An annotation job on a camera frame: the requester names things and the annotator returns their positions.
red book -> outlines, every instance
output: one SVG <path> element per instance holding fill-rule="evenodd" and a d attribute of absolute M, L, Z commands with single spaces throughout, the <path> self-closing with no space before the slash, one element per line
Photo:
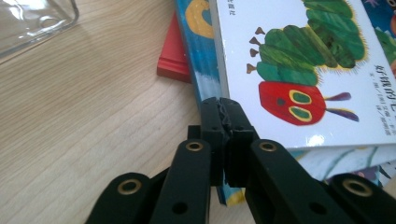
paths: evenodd
<path fill-rule="evenodd" d="M 190 70 L 174 14 L 163 44 L 163 51 L 157 64 L 157 75 L 170 77 L 184 82 L 191 82 Z"/>

yellow eye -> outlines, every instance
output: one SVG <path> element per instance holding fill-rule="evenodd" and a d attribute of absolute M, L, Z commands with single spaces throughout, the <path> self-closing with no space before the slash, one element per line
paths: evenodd
<path fill-rule="evenodd" d="M 302 122 L 309 122 L 312 120 L 312 114 L 309 110 L 300 108 L 298 106 L 290 106 L 289 112 L 298 120 Z"/>
<path fill-rule="evenodd" d="M 291 90 L 289 97 L 297 105 L 310 105 L 312 103 L 311 97 L 302 91 Z"/>

wooden table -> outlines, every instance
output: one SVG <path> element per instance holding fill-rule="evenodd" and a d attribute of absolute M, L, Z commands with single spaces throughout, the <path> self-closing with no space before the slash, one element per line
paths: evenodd
<path fill-rule="evenodd" d="M 156 175 L 200 123 L 192 85 L 156 76 L 174 1 L 77 4 L 78 25 L 0 64 L 0 223 L 83 223 L 114 177 Z M 253 219 L 212 190 L 210 222 Z"/>

white book cover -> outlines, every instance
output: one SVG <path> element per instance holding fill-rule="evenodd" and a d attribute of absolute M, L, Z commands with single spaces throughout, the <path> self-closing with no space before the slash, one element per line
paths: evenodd
<path fill-rule="evenodd" d="M 361 1 L 210 0 L 223 95 L 289 150 L 396 144 L 396 81 Z"/>

caterpillar illustration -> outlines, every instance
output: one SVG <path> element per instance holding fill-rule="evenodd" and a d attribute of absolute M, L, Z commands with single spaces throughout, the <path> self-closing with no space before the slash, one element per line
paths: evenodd
<path fill-rule="evenodd" d="M 361 31 L 354 14 L 344 0 L 303 0 L 307 8 L 305 27 L 288 25 L 265 33 L 261 44 L 256 37 L 249 43 L 259 46 L 250 55 L 260 54 L 256 66 L 247 64 L 247 72 L 257 71 L 265 80 L 259 85 L 261 104 L 274 116 L 294 125 L 317 123 L 325 111 L 359 121 L 344 108 L 326 108 L 325 101 L 344 101 L 350 93 L 342 92 L 324 98 L 317 88 L 318 72 L 331 69 L 352 69 L 366 57 Z"/>

